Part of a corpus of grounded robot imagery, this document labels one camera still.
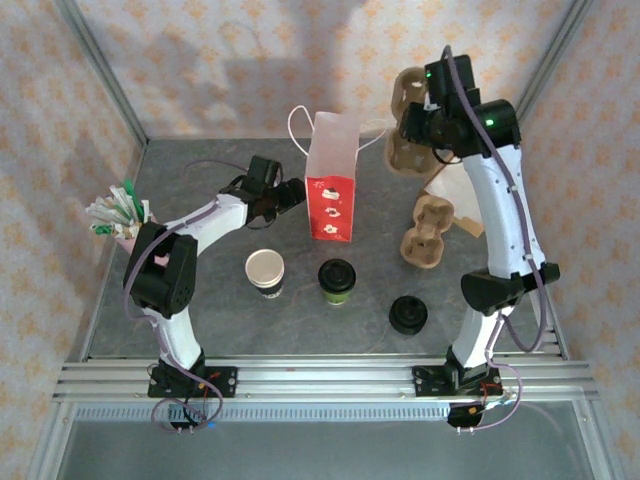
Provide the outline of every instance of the wall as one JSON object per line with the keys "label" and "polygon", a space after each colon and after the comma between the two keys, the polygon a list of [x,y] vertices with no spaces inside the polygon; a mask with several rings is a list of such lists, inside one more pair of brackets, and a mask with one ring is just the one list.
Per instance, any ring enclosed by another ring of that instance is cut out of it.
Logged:
{"label": "wall", "polygon": [[79,3],[148,136],[220,138],[286,136],[299,103],[391,119],[395,76],[447,42],[515,102],[571,1]]}
{"label": "wall", "polygon": [[105,271],[88,205],[138,152],[53,2],[0,5],[0,477],[23,478]]}
{"label": "wall", "polygon": [[532,117],[523,167],[562,278],[571,352],[594,365],[627,478],[640,472],[640,5],[596,2]]}

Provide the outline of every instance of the red paper bag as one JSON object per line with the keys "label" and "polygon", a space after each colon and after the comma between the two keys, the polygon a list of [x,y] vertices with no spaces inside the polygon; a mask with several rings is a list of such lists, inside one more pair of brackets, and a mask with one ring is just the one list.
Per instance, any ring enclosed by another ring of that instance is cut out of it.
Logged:
{"label": "red paper bag", "polygon": [[[309,152],[300,146],[291,132],[291,117],[300,108],[307,114],[313,131]],[[312,123],[307,109],[299,105],[289,114],[289,133],[296,146],[307,156],[305,183],[311,237],[350,242],[358,152],[380,138],[384,131],[359,147],[360,123],[356,117],[317,112]]]}

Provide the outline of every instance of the work surface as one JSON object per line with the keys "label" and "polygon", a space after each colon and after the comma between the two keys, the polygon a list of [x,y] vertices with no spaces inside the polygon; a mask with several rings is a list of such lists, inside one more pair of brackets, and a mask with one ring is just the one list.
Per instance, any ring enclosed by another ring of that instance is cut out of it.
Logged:
{"label": "work surface", "polygon": [[[421,270],[406,263],[399,247],[413,226],[411,214],[422,182],[392,174],[382,160],[383,146],[380,141],[360,153],[350,244],[312,240],[306,206],[300,205],[270,228],[232,232],[200,255],[190,314],[207,356],[446,353],[466,309],[460,278],[486,266],[486,241],[454,225],[443,235],[444,255],[436,268]],[[285,178],[304,175],[304,158],[289,139],[158,140],[149,145],[136,190],[150,200],[160,222],[175,220],[206,204],[210,197],[203,192],[215,194],[239,173],[207,164],[194,167],[182,181],[184,165],[218,159],[247,167],[254,154],[282,162]],[[285,260],[284,289],[276,299],[262,298],[245,276],[245,260],[259,248],[276,250]],[[339,307],[326,303],[317,282],[320,265],[334,257],[348,260],[357,272],[351,297]],[[98,312],[92,357],[158,353],[150,326],[124,316],[122,278],[127,262],[128,255],[118,248]],[[408,294],[421,298],[429,310],[427,325],[414,337],[397,333],[388,321],[391,303]],[[523,302],[512,318],[523,340],[531,342],[537,327],[529,302]],[[497,350],[516,350],[506,332]]]}

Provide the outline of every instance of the black cup lid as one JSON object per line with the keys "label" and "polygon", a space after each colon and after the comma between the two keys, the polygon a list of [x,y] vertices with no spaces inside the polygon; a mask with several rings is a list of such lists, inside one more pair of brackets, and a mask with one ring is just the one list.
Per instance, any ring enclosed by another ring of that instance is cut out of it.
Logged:
{"label": "black cup lid", "polygon": [[325,292],[339,295],[348,292],[356,284],[356,271],[346,260],[333,258],[324,262],[318,270],[318,282]]}
{"label": "black cup lid", "polygon": [[393,328],[404,335],[415,335],[427,323],[427,306],[419,298],[411,295],[397,298],[391,310],[389,321]]}

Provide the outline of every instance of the white handle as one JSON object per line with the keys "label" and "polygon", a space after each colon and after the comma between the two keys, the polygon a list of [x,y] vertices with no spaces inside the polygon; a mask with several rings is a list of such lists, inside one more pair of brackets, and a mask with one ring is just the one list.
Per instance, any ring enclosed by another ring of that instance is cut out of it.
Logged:
{"label": "white handle", "polygon": [[[374,118],[373,120],[369,120],[368,122],[363,123],[362,126],[364,127],[365,125],[369,125],[370,123],[373,123],[373,122],[382,122],[383,124],[387,123],[383,118]],[[360,150],[362,150],[363,148],[367,148],[369,145],[372,145],[378,140],[380,140],[385,133],[387,133],[386,127],[384,128],[384,130],[382,130],[380,135],[378,135],[376,138],[365,143],[363,146],[359,147],[358,150],[356,150],[356,156],[358,155],[358,153],[360,153]]]}
{"label": "white handle", "polygon": [[295,107],[293,110],[291,110],[291,113],[289,113],[289,118],[287,119],[287,129],[289,130],[289,137],[291,137],[291,140],[293,140],[293,143],[296,145],[296,147],[298,147],[298,149],[304,153],[305,157],[309,156],[309,152],[307,152],[304,148],[302,148],[302,146],[298,143],[298,141],[296,140],[296,138],[293,136],[293,132],[291,131],[291,117],[293,117],[293,114],[296,112],[296,110],[298,110],[299,108],[304,110],[304,113],[306,113],[307,115],[307,120],[309,120],[309,125],[311,126],[311,131],[314,131],[313,128],[313,122],[311,121],[311,115],[309,115],[309,110],[307,110],[307,107],[305,107],[304,105],[298,105],[297,107]]}

